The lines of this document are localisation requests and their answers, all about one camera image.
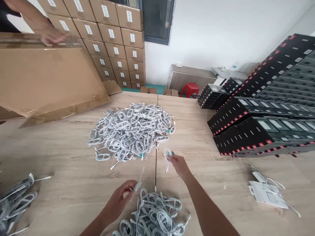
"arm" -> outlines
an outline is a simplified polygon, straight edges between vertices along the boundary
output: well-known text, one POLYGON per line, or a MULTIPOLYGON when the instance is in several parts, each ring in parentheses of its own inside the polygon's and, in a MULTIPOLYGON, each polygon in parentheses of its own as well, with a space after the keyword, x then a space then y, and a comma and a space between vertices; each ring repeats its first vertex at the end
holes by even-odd
POLYGON ((101 213, 90 223, 80 236, 99 236, 103 230, 118 219, 126 205, 132 200, 137 181, 128 180, 115 190, 101 213))
POLYGON ((192 175, 185 159, 176 155, 168 156, 168 159, 188 188, 203 235, 239 236, 233 225, 192 175))
POLYGON ((49 20, 27 0, 4 0, 13 11, 20 12, 36 24, 41 31, 42 41, 47 44, 58 44, 63 42, 68 36, 54 28, 49 20))

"stacked boxes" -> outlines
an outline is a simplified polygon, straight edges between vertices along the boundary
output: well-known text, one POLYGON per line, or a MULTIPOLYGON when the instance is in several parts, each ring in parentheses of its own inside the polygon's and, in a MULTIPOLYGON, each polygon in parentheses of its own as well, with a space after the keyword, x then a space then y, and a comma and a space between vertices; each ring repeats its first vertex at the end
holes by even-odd
POLYGON ((55 28, 77 36, 105 80, 145 86, 143 12, 106 0, 40 0, 55 28))

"cardboard sheet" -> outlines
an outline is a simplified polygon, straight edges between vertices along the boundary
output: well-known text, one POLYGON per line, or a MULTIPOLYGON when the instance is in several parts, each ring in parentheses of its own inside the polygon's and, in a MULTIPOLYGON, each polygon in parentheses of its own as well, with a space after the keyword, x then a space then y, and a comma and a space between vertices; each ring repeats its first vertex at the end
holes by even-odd
POLYGON ((0 34, 0 106, 30 126, 110 102, 92 59, 76 38, 47 46, 34 34, 0 34))

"pile of cables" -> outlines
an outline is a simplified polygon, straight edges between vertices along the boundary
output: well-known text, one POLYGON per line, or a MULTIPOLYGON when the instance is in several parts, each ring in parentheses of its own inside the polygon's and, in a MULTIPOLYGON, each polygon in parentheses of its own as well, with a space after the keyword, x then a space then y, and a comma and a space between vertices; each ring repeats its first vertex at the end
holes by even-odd
POLYGON ((35 181, 38 180, 34 180, 34 176, 30 173, 27 178, 13 185, 0 198, 0 236, 12 236, 28 228, 25 227, 9 234, 31 202, 37 197, 36 191, 25 194, 35 181))
POLYGON ((104 114, 106 116, 91 131, 88 142, 89 147, 102 144, 100 148, 94 148, 97 161, 109 160, 112 156, 111 153, 101 153, 103 148, 114 153, 116 164, 137 157, 143 160, 153 146, 157 149, 159 143, 169 139, 168 131, 170 134, 175 131, 175 121, 172 126, 171 116, 155 104, 133 103, 128 108, 107 110, 104 114))
POLYGON ((191 216, 189 215, 185 223, 176 223, 174 219, 181 208, 179 199, 167 198, 162 192, 148 193, 143 188, 140 192, 140 200, 138 199, 137 211, 131 213, 130 222, 127 220, 120 222, 119 231, 114 231, 113 236, 182 236, 191 216))

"person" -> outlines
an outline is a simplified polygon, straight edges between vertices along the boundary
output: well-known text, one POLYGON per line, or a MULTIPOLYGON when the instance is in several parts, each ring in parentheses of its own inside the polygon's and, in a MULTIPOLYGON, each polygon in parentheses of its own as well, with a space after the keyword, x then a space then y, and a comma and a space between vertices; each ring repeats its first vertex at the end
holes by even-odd
POLYGON ((8 20, 8 14, 21 17, 26 16, 36 25, 36 29, 42 35, 42 41, 46 44, 58 44, 63 42, 68 34, 55 29, 50 21, 28 0, 0 0, 0 32, 20 33, 20 31, 8 20))
MULTIPOLYGON (((239 236, 233 225, 192 175, 185 159, 177 155, 168 156, 168 159, 188 188, 203 235, 239 236)), ((136 184, 137 181, 128 180, 117 188, 101 213, 80 236, 99 236, 109 224, 118 219, 125 206, 132 200, 135 194, 133 188, 136 184)))

